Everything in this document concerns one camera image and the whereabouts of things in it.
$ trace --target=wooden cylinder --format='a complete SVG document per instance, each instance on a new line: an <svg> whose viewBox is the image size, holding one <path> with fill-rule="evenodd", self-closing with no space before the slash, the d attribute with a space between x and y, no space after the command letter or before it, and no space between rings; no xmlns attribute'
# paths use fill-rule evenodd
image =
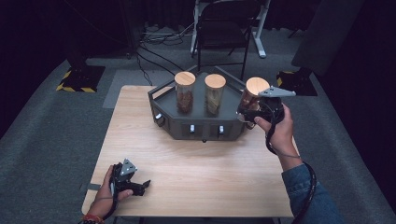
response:
<svg viewBox="0 0 396 224"><path fill-rule="evenodd" d="M251 77L247 80L239 106L248 110L259 110L259 93L268 88L270 88L270 84L265 79L261 77Z"/></svg>
<svg viewBox="0 0 396 224"><path fill-rule="evenodd" d="M177 109L181 113L190 113L193 104L193 87L195 75L190 72L179 72L175 75L177 90Z"/></svg>
<svg viewBox="0 0 396 224"><path fill-rule="evenodd" d="M205 78L205 107L209 114L219 113L225 83L225 78L219 74L211 74Z"/></svg>

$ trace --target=black tray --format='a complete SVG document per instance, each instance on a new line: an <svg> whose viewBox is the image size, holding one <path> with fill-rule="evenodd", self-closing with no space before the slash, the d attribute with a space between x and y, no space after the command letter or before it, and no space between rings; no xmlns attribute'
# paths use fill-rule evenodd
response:
<svg viewBox="0 0 396 224"><path fill-rule="evenodd" d="M154 122L175 139L227 141L235 140L244 131L245 124L237 119L236 108L245 83L217 66L210 74L220 74L226 79L221 106L216 116L208 114L205 110L205 77L208 73L196 75L192 91L192 110L188 114L177 111L177 92L173 79L148 92ZM167 86L171 86L171 89L153 97L156 92Z"/></svg>

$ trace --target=hand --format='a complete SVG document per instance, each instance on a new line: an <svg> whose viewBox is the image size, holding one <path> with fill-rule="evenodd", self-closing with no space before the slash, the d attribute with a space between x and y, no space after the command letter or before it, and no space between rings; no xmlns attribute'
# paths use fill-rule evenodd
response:
<svg viewBox="0 0 396 224"><path fill-rule="evenodd" d="M95 196L95 201L93 201L92 206L87 214L93 215L95 217L103 218L110 211L113 205L113 196L110 190L110 177L113 172L113 165L107 170L105 179L103 181L102 187L98 190ZM122 201L134 192L131 189L126 189L119 193L119 201Z"/></svg>
<svg viewBox="0 0 396 224"><path fill-rule="evenodd" d="M293 120L291 118L290 109L285 105L283 105L283 108L285 110L285 118L276 125L275 132L270 142L276 155L279 157L283 171L287 171L302 164L303 161L292 142ZM254 118L254 121L268 133L271 128L271 123L260 117Z"/></svg>
<svg viewBox="0 0 396 224"><path fill-rule="evenodd" d="M275 132L271 137L271 145L280 150L284 151L287 150L290 147L294 147L292 143L292 137L293 137L293 120L291 118L291 113L290 109L286 106L283 105L284 111L285 111L285 118L283 118L282 121L280 121L275 128ZM261 117L256 117L254 121L266 132L271 128L271 123L268 122L267 120L261 118Z"/></svg>

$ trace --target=gray carpet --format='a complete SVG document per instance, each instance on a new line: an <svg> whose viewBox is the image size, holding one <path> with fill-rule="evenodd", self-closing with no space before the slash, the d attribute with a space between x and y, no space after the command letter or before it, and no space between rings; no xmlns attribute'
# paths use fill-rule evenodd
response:
<svg viewBox="0 0 396 224"><path fill-rule="evenodd" d="M264 31L267 58L260 59L251 41L246 79L263 77L276 84L280 70L290 65L303 32L288 39L290 31ZM196 65L189 53L191 38L179 45L147 45L182 68ZM177 71L165 60L141 51L155 63ZM206 58L223 57L209 53ZM0 223L77 223L86 186L106 136L114 104L122 85L149 85L135 57L91 58L91 65L106 70L97 93L55 91L69 64L60 64L32 95L7 133L0 140ZM154 85L172 77L160 67L141 62ZM223 67L238 76L240 67ZM373 177L351 142L315 77L318 97L289 97L284 102L295 121L295 139L305 161L332 195L346 223L396 223ZM216 223L216 219L148 219L148 223ZM218 223L227 223L227 219ZM133 217L119 223L136 223ZM258 223L244 220L240 223ZM290 219L282 218L282 223Z"/></svg>

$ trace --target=right hand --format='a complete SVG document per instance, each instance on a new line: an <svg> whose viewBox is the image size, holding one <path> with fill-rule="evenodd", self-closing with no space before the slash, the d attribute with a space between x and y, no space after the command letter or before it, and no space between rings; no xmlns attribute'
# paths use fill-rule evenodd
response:
<svg viewBox="0 0 396 224"><path fill-rule="evenodd" d="M294 148L292 143L293 120L291 118L290 109L286 105L283 105L283 108L285 111L285 118L276 125L275 132L271 137L270 142L277 150L288 153L287 151ZM265 133L268 133L271 128L270 122L261 117L256 117L254 121L265 131Z"/></svg>

